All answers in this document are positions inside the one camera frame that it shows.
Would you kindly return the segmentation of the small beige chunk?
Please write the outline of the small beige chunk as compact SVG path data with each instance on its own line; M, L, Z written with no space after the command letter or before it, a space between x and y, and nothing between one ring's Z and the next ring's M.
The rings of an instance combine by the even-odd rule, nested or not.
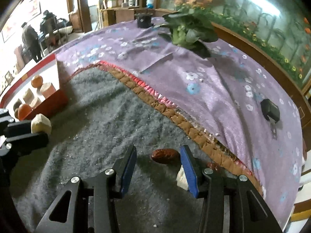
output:
M186 174L182 165L176 176L176 185L184 190L189 190Z

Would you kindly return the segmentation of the brown oval fruit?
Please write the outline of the brown oval fruit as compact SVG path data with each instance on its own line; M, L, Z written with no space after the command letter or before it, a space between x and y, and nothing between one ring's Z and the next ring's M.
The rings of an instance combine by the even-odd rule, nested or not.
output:
M15 116L15 118L17 118L17 119L19 120L19 117L18 117L18 108L16 108L16 109L14 110L14 116Z

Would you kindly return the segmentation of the orange tangerine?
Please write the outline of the orange tangerine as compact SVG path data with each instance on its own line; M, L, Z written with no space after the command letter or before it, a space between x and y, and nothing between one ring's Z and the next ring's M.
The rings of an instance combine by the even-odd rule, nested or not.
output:
M31 85L33 88L41 88L43 85L43 77L41 75L35 75L31 80Z
M17 118L19 120L24 120L32 110L32 107L28 104L21 104L17 109Z

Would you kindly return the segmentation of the large beige faceted chunk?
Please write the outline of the large beige faceted chunk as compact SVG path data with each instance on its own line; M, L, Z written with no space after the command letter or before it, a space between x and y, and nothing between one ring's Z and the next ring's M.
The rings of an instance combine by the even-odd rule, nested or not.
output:
M34 99L33 92L28 88L23 95L23 100L26 104L30 104L32 100Z

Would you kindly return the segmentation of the red date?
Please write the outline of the red date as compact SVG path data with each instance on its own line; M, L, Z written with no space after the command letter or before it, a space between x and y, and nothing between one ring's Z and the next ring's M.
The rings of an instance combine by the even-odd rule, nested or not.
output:
M213 171L219 171L220 170L220 166L214 162L208 162L207 167L212 169Z
M171 148L156 149L151 154L151 159L160 164L171 164L180 161L180 153Z

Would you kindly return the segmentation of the red white shallow box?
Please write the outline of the red white shallow box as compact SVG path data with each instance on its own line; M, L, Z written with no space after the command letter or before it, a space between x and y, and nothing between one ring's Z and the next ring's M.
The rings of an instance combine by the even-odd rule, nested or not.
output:
M31 80L35 75L43 77L43 84L52 83L54 85L56 92L48 99L44 98L39 88L32 87ZM33 109L25 119L33 119L37 114L43 114L47 118L51 118L67 105L68 97L61 88L58 61L55 54L48 55L35 66L17 76L12 85L1 95L1 108L6 108L10 115L15 117L13 105L18 99L22 101L22 104L26 104L23 100L23 95L28 88L33 92L34 98L38 97L42 103Z

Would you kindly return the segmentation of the grey felt mat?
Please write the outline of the grey felt mat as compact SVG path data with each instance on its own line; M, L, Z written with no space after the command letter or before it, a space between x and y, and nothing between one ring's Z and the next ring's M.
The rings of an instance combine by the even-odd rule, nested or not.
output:
M188 145L203 166L213 160L109 72L83 70L63 88L69 103L51 119L48 146L21 157L10 176L10 193L26 230L35 230L71 177L96 176L134 145L138 158L129 191L115 202L120 231L197 232L202 200L177 186L178 163L156 163L151 155Z

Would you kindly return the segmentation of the person in dark clothes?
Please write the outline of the person in dark clothes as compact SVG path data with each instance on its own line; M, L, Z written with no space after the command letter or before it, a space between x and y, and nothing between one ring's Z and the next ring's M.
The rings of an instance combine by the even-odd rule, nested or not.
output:
M22 32L22 41L25 48L30 52L32 59L36 63L38 63L41 59L41 48L38 42L38 34L32 28L32 26L28 25L26 22L22 24L23 32Z

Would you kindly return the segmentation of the purple floral tablecloth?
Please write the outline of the purple floral tablecloth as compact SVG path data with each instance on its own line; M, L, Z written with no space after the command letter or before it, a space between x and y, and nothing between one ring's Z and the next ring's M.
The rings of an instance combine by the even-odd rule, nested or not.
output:
M99 61L119 68L160 104L182 112L185 131L217 164L245 174L263 194L281 227L292 213L301 177L303 134L298 107L261 65L218 40L201 58L165 41L157 26L135 21L91 32L56 52L69 75ZM276 135L261 112L279 107Z

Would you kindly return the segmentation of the small black clip device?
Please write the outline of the small black clip device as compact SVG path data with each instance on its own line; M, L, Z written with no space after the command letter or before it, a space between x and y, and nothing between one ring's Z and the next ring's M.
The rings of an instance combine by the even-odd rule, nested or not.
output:
M270 124L272 134L276 135L276 124L280 121L279 107L270 99L263 99L260 103L260 106L263 117Z

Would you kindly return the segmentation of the black cylindrical device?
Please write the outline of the black cylindrical device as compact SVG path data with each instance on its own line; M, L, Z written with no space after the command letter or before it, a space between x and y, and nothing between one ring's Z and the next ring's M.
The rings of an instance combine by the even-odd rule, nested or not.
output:
M135 14L135 19L138 28L149 28L153 26L152 13L138 13Z

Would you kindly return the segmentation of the floral glass cabinet panel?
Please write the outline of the floral glass cabinet panel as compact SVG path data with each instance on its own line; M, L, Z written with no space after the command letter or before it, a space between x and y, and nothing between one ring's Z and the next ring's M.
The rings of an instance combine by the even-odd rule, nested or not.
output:
M303 88L310 79L310 21L295 0L158 0L167 10L193 9L243 36Z

